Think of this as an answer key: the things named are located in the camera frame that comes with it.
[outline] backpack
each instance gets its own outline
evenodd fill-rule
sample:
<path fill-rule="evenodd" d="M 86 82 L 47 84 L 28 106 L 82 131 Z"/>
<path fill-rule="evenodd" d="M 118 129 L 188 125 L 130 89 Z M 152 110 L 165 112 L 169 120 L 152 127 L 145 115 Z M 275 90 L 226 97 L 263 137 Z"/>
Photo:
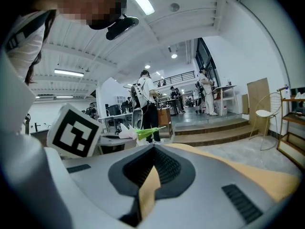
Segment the backpack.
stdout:
<path fill-rule="evenodd" d="M 25 41 L 32 33 L 38 30 L 46 21 L 50 11 L 44 12 L 33 18 L 25 20 L 18 31 L 13 31 L 12 35 L 6 43 L 6 51 L 17 48 L 23 41 Z"/>
<path fill-rule="evenodd" d="M 143 92 L 143 88 L 146 80 L 144 80 L 143 85 L 139 84 L 138 81 L 136 82 L 135 85 L 131 87 L 133 109 L 137 109 L 137 108 L 142 109 L 149 102 L 149 99 L 145 97 Z"/>

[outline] gray floor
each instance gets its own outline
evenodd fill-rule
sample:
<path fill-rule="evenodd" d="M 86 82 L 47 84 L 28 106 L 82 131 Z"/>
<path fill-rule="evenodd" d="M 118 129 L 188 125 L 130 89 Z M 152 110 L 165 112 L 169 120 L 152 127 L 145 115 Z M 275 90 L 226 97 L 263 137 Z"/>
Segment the gray floor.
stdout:
<path fill-rule="evenodd" d="M 184 110 L 186 111 L 185 114 L 178 114 L 176 116 L 172 116 L 172 124 L 174 127 L 215 123 L 218 121 L 228 120 L 232 118 L 241 118 L 241 114 L 234 114 L 230 112 L 228 112 L 228 114 L 224 116 L 210 116 L 208 114 L 200 113 L 196 114 L 195 107 L 185 108 Z"/>
<path fill-rule="evenodd" d="M 270 150 L 260 151 L 262 140 L 262 136 L 257 136 L 251 140 L 247 138 L 231 143 L 202 146 L 198 147 L 198 149 L 237 163 L 302 177 L 302 172 L 299 168 L 275 147 Z M 262 149 L 271 147 L 276 142 L 276 138 L 267 136 L 263 142 Z"/>
<path fill-rule="evenodd" d="M 232 118 L 241 118 L 241 114 L 228 112 L 225 116 L 209 116 L 207 114 L 196 114 L 195 108 L 185 108 L 185 114 L 172 116 L 173 128 L 178 126 L 200 125 L 215 123 Z M 173 137 L 165 139 L 165 143 L 172 142 Z M 243 139 L 236 142 L 197 147 L 198 149 L 210 154 L 223 157 L 234 162 L 254 166 L 261 169 L 285 172 L 291 175 L 302 177 L 300 169 L 292 163 L 286 156 L 280 153 L 275 147 L 260 151 L 262 137 L 257 136 L 251 140 Z M 263 142 L 263 148 L 271 147 L 277 140 L 271 136 L 266 137 Z"/>

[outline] window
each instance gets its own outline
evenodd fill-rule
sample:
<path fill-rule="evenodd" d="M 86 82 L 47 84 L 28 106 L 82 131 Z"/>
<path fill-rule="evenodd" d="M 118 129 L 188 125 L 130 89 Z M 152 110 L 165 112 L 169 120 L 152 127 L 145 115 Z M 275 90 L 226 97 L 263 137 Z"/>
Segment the window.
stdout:
<path fill-rule="evenodd" d="M 205 69 L 206 77 L 209 80 L 215 81 L 215 86 L 220 86 L 216 66 L 214 60 L 210 54 L 208 47 L 206 46 L 202 38 L 198 39 L 197 51 L 196 51 L 196 61 L 198 63 L 199 69 Z"/>

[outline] yellow cloth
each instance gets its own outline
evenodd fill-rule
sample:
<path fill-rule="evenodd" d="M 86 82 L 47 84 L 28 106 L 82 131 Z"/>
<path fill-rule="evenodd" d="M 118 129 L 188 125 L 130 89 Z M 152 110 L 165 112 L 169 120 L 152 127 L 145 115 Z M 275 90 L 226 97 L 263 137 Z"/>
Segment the yellow cloth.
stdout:
<path fill-rule="evenodd" d="M 287 197 L 293 193 L 299 183 L 299 178 L 276 171 L 263 170 L 256 167 L 251 167 L 244 164 L 239 164 L 230 161 L 225 158 L 221 158 L 215 155 L 211 155 L 207 152 L 201 151 L 195 147 L 185 145 L 185 144 L 168 144 L 169 147 L 183 149 L 189 152 L 193 152 L 199 155 L 204 155 L 221 160 L 234 169 L 238 170 L 240 173 L 244 174 L 246 177 L 250 178 L 252 181 L 260 185 L 266 193 L 268 193 L 275 202 L 280 201 L 282 198 Z M 161 186 L 158 172 L 155 167 L 151 170 L 146 181 L 139 191 L 139 200 L 142 218 L 145 219 L 147 215 L 151 212 L 154 207 L 154 192 Z"/>

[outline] green umbrella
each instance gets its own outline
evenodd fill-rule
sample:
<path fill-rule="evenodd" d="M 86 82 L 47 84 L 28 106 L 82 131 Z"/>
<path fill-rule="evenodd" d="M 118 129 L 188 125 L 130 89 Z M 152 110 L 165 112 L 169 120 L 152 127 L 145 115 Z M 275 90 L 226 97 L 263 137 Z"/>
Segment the green umbrella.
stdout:
<path fill-rule="evenodd" d="M 154 127 L 154 128 L 145 129 L 145 130 L 136 130 L 135 129 L 135 132 L 138 134 L 138 139 L 142 140 L 143 138 L 146 138 L 146 137 L 152 135 L 154 132 L 156 132 L 156 131 L 158 131 L 159 129 L 162 129 L 162 128 L 165 128 L 165 126 L 160 127 L 160 128 Z"/>

